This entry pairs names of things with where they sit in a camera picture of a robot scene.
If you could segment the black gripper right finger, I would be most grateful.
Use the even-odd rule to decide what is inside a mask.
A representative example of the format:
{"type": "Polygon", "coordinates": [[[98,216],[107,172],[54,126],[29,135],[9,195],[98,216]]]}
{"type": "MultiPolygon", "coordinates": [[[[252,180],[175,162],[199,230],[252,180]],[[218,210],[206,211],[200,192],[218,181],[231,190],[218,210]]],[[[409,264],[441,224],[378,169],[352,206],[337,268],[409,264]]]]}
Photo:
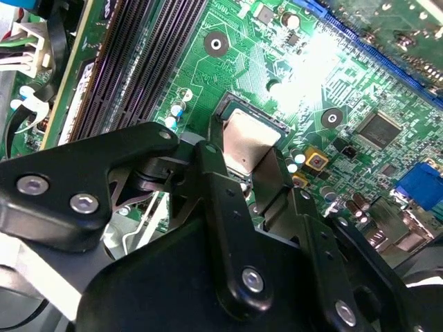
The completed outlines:
{"type": "Polygon", "coordinates": [[[425,313],[399,276],[352,224],[320,216],[312,196],[294,187],[275,147],[254,170],[254,192],[265,230],[298,240],[313,295],[310,311],[322,330],[373,331],[355,299],[368,291],[382,331],[425,331],[425,313]]]}

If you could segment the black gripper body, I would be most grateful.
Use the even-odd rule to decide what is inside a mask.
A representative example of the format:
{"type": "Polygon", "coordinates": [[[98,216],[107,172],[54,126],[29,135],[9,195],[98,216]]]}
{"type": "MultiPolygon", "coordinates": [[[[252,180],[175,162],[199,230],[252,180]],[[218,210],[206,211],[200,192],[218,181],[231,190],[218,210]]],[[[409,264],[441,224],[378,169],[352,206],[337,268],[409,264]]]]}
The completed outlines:
{"type": "Polygon", "coordinates": [[[231,317],[216,296],[203,221],[183,226],[103,269],[78,307],[77,331],[326,331],[299,247],[257,231],[274,289],[271,308],[231,317]]]}

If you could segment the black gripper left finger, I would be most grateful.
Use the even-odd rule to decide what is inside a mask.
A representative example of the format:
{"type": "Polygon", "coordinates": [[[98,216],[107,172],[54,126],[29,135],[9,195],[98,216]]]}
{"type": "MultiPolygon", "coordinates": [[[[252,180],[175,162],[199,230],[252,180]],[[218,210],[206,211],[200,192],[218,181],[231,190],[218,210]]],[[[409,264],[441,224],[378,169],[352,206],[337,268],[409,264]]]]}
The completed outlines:
{"type": "Polygon", "coordinates": [[[239,321],[268,311],[273,289],[238,183],[223,153],[179,140],[155,122],[80,140],[1,164],[1,265],[22,276],[67,318],[93,279],[115,261],[105,229],[129,185],[114,171],[155,161],[161,187],[184,200],[173,230],[203,221],[217,299],[239,321]]]}

